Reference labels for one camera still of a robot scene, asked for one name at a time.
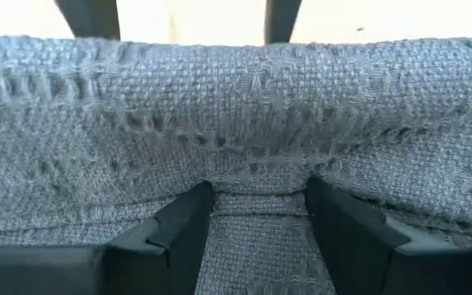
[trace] gray woven fabric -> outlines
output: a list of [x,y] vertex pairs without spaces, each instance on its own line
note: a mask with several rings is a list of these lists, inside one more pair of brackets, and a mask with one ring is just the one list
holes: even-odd
[[104,243],[202,181],[198,293],[332,293],[310,175],[472,244],[472,39],[0,37],[0,244]]

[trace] black plastic part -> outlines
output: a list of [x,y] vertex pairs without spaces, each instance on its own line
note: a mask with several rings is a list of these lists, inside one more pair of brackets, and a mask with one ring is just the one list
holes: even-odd
[[116,0],[55,0],[75,37],[120,39]]
[[0,247],[0,295],[194,294],[212,197],[199,184],[102,246]]
[[302,0],[267,0],[265,43],[288,43]]
[[306,207],[338,295],[472,294],[472,248],[387,217],[319,179]]

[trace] gray cloth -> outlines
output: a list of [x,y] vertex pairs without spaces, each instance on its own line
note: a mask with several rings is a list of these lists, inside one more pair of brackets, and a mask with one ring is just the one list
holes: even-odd
[[332,293],[310,175],[472,245],[472,39],[0,37],[0,244],[104,243],[206,179],[198,293]]

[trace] fabric texture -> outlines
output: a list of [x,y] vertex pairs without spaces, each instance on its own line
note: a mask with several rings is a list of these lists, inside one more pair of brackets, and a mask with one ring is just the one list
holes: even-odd
[[104,243],[206,179],[197,293],[333,293],[311,175],[472,245],[472,39],[0,37],[0,244]]

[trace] background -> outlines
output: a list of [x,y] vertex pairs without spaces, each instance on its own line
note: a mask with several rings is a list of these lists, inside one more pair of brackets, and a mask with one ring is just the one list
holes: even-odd
[[[123,40],[262,45],[266,0],[117,0]],[[74,38],[52,0],[0,0],[0,35]],[[303,0],[291,42],[472,37],[472,0]]]

